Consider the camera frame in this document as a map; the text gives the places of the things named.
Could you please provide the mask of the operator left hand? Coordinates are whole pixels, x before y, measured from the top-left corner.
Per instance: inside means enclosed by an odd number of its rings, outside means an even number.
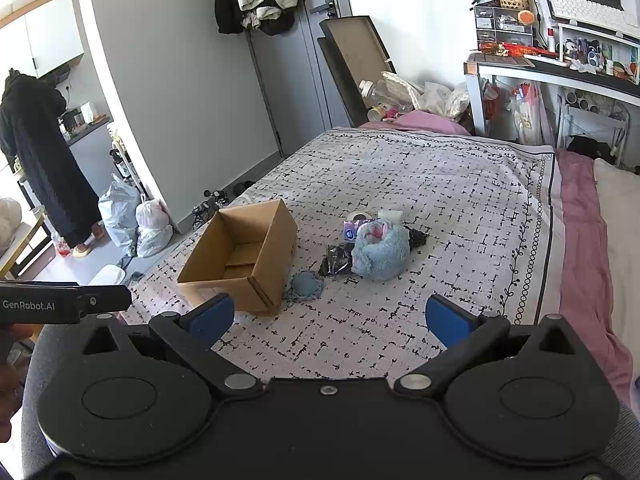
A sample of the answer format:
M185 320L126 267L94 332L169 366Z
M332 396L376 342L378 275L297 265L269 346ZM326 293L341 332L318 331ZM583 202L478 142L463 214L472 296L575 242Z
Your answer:
M16 340L24 340L32 336L32 326L26 324L9 325L1 330L1 348L6 348L4 343L11 338L11 344ZM20 385L17 371L14 366L6 360L7 356L1 357L1 442L10 440L12 426L11 417L16 407L16 392Z

